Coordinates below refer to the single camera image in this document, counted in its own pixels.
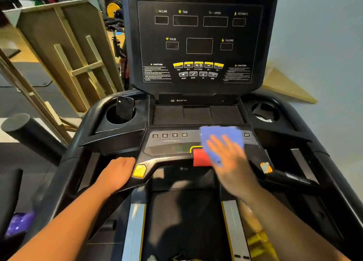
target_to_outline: person's left hand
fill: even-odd
[[[98,176],[95,185],[111,195],[119,190],[129,180],[134,169],[135,158],[117,158],[111,160],[109,165]]]

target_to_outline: treadmill belt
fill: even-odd
[[[205,261],[231,261],[221,203],[214,190],[153,192],[146,206],[142,261],[177,254]]]

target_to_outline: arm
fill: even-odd
[[[222,138],[225,143],[215,136],[207,141],[208,147],[221,158],[222,166],[213,165],[218,179],[225,189],[251,208],[281,260],[349,260],[263,189],[242,148],[227,136]]]
[[[134,158],[112,160],[94,185],[75,199],[9,261],[75,260],[102,204],[127,182],[134,164]]]

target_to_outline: cleaning cloth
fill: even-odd
[[[232,142],[237,143],[242,149],[244,149],[243,133],[236,126],[202,126],[200,127],[202,146],[205,152],[210,157],[211,161],[220,165],[220,157],[209,149],[206,141],[210,139],[211,135],[215,135],[217,139],[224,143],[222,135],[226,135]]]

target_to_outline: white wall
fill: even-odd
[[[269,61],[318,99],[293,106],[363,200],[363,0],[278,0]]]

